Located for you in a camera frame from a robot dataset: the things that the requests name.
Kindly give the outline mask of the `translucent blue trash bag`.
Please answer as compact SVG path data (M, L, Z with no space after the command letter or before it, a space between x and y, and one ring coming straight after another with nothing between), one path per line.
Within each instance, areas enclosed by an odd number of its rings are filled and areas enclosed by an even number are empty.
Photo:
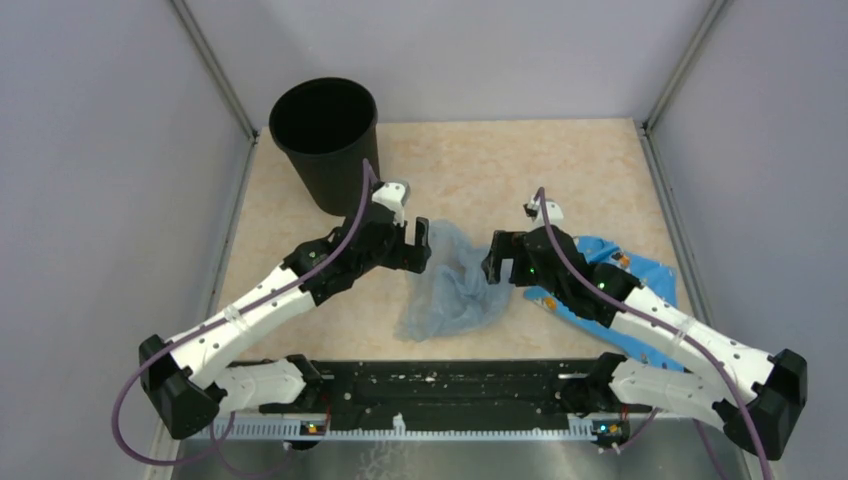
M395 336L423 342L466 334L499 321L513 286L487 282L482 263L489 249L475 245L448 220L431 221L428 239L431 256L423 273L407 276L410 296Z

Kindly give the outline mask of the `black plastic trash bin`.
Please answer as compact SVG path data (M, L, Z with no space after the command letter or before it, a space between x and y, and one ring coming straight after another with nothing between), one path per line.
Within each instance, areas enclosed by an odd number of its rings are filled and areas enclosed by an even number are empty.
M359 203L362 162L367 160L374 174L381 175L377 120L369 90L353 80L324 77L279 97L268 128L318 208L344 217Z

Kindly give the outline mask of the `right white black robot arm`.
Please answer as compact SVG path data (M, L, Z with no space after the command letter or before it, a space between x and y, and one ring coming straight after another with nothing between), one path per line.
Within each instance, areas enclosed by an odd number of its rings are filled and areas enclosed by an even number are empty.
M679 370L601 355L581 380L567 382L573 413L643 405L721 430L769 461L782 458L808 393L807 362L790 349L747 346L688 316L615 264L590 262L554 227L494 233L481 268L497 283L509 260L510 284L540 287L575 315L661 351Z

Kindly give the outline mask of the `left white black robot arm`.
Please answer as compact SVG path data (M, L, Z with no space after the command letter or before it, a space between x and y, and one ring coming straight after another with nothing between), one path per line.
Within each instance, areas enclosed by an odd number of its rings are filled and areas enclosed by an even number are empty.
M299 244L242 297L197 326L139 346L139 383L170 436L183 440L222 413L287 404L308 413L320 386L293 361L237 365L237 357L288 320L352 288L377 267L420 274L431 255L430 222L407 243L402 206L369 200L329 234Z

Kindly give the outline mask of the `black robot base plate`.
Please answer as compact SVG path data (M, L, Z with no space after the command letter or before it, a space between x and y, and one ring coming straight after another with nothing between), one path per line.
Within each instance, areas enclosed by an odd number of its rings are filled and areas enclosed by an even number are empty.
M327 415L339 430L388 429L397 414L413 430L555 429L573 417L649 410L617 400L599 360L292 360L306 370L304 390L259 412Z

